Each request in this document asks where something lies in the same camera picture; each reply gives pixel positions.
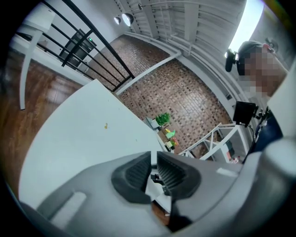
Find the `metal railing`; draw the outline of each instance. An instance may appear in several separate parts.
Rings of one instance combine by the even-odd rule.
[[[56,40],[54,40],[52,37],[50,37],[49,35],[47,35],[46,33],[43,33],[43,35],[49,39],[50,41],[52,41],[53,43],[55,43],[56,45],[58,45],[60,48],[63,49],[64,52],[67,52],[68,55],[66,56],[66,58],[63,58],[61,55],[56,54],[55,52],[53,52],[52,50],[48,49],[47,47],[45,47],[44,45],[41,45],[39,43],[37,43],[37,45],[44,49],[46,52],[54,55],[55,57],[57,57],[59,60],[62,61],[62,67],[64,67],[65,65],[70,66],[71,68],[81,72],[85,77],[90,78],[91,80],[94,80],[95,78],[93,78],[92,76],[90,76],[89,74],[86,74],[86,72],[82,71],[81,69],[79,69],[78,67],[76,67],[75,65],[73,65],[71,62],[69,62],[69,60],[73,57],[75,57],[80,63],[86,65],[90,70],[92,70],[93,72],[95,72],[98,76],[100,76],[102,79],[104,79],[106,82],[110,83],[114,88],[110,88],[106,85],[104,85],[108,90],[114,92],[116,91],[120,86],[122,86],[129,78],[134,79],[134,75],[132,74],[132,72],[130,71],[130,69],[126,66],[126,64],[123,62],[123,60],[121,59],[121,57],[117,54],[117,52],[112,48],[112,46],[106,41],[106,39],[101,35],[101,33],[98,31],[98,29],[92,24],[92,22],[83,14],[83,12],[71,1],[71,0],[62,0],[89,28],[89,31],[86,34],[83,34],[81,31],[79,31],[69,20],[67,20],[60,12],[58,12],[52,5],[50,5],[48,2],[42,0],[42,2],[49,8],[51,9],[53,12],[55,12],[61,19],[63,19],[69,26],[71,26],[78,34],[81,35],[80,40],[76,43],[71,37],[69,37],[67,34],[65,34],[61,29],[59,29],[56,25],[51,24],[51,26],[57,30],[59,33],[61,33],[65,38],[67,38],[71,43],[74,44],[74,47],[69,50],[67,49],[65,46],[63,46],[62,44],[60,44],[59,42],[57,42]],[[118,79],[112,72],[110,72],[106,67],[104,67],[101,63],[99,63],[94,57],[92,57],[82,46],[81,44],[90,36],[90,34],[94,33],[99,40],[105,45],[105,47],[111,52],[111,54],[117,59],[117,61],[122,65],[122,67],[124,68],[124,70],[129,74],[127,77],[125,77],[122,72],[120,72],[120,70],[113,64],[110,62],[110,60],[103,55],[103,53],[101,51],[99,51],[95,45],[89,41],[91,44],[93,44],[94,48],[118,73],[119,75],[123,78],[123,79]],[[103,76],[101,73],[99,73],[96,69],[94,69],[93,67],[89,66],[86,62],[84,62],[82,59],[80,59],[75,53],[78,50],[82,50],[86,55],[88,55],[95,63],[97,63],[104,71],[106,71],[110,76],[112,76],[115,81],[110,81],[109,79],[107,79],[105,76]]]

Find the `table leg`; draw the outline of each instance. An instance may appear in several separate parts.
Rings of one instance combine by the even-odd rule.
[[[42,35],[42,31],[35,31],[35,34],[31,40],[29,48],[25,54],[25,59],[22,67],[22,72],[20,75],[20,84],[19,84],[19,105],[20,109],[25,109],[25,86],[26,86],[26,79],[27,73],[30,65],[30,61],[33,55],[33,51]]]

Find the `light fixture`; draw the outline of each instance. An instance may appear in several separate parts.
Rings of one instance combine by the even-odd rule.
[[[114,17],[114,20],[117,25],[119,25],[119,23],[121,22],[121,19],[119,17]]]
[[[249,40],[260,20],[264,3],[261,0],[247,0],[244,13],[241,17],[239,27],[228,47],[237,52],[243,42]]]
[[[129,13],[122,14],[122,19],[127,26],[130,26],[134,22],[134,17]]]

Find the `white table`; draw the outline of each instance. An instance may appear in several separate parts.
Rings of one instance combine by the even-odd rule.
[[[21,170],[19,199],[37,208],[92,165],[144,151],[152,151],[156,163],[161,150],[154,131],[94,80],[65,100],[35,136]]]
[[[25,53],[25,59],[20,76],[19,84],[19,104],[20,109],[25,109],[25,86],[27,73],[32,58],[33,51],[42,35],[46,33],[55,17],[55,13],[48,9],[44,4],[39,4],[32,12],[26,17],[22,25],[18,28],[17,32],[24,33],[32,36],[30,46]]]

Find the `green plant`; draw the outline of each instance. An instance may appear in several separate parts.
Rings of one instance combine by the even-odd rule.
[[[161,113],[156,116],[155,120],[160,126],[168,123],[170,121],[170,114],[169,113]]]

